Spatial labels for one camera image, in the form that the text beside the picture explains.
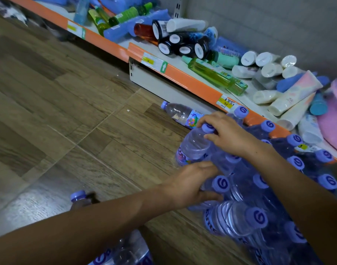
hand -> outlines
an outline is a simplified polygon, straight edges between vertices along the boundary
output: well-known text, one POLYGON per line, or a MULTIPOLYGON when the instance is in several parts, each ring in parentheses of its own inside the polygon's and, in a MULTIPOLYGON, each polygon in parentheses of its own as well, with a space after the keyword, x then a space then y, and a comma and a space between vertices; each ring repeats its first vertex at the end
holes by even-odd
POLYGON ((244 158, 253 146, 263 147, 263 144, 267 145, 245 131, 235 120, 222 112, 204 115, 198 121, 197 127, 201 127, 204 123, 211 124, 218 132, 218 134, 206 134, 204 138, 233 155, 244 158))
POLYGON ((204 181, 218 173, 212 162, 199 162, 182 167, 159 186, 172 199, 173 210, 210 200, 223 201, 224 197, 216 192, 200 190, 204 181))

person's right hand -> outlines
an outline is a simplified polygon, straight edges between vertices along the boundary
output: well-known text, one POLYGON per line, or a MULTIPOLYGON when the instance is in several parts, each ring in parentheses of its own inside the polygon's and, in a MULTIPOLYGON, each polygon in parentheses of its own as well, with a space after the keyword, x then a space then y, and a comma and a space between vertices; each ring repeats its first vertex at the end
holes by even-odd
POLYGON ((256 139, 240 127, 235 120, 222 112, 204 115, 198 121, 197 127, 201 127, 204 123, 211 124, 218 132, 218 134, 206 134, 204 138, 233 155, 245 157, 246 153, 256 144, 259 144, 258 147, 266 144, 256 139))

wall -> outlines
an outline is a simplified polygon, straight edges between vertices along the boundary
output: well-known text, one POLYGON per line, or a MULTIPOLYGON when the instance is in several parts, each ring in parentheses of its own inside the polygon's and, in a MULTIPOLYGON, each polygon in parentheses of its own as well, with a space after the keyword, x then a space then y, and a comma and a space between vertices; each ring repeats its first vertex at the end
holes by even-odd
MULTIPOLYGON (((161 0, 173 12, 175 0, 161 0)), ((297 56, 297 66, 337 76, 337 0, 189 0, 186 16, 257 52, 297 56)))

forearm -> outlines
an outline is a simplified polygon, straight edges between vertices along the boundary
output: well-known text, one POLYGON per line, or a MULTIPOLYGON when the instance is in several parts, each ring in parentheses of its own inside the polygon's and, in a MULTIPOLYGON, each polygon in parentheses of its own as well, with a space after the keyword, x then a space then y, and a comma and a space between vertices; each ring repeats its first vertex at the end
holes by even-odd
POLYGON ((0 264, 88 264, 171 206, 163 189, 154 187, 65 212, 0 237, 0 264))
POLYGON ((260 172, 326 264, 337 260, 337 199, 285 161, 266 143, 256 143, 246 159, 260 172))

pink bucket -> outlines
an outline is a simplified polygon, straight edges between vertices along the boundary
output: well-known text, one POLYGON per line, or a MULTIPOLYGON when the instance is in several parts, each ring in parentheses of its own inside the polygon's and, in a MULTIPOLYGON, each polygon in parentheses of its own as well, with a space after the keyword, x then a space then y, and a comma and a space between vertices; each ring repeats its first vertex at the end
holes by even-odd
POLYGON ((337 149, 337 79, 332 82, 331 89, 333 94, 327 100, 328 112, 317 119, 323 137, 337 149))

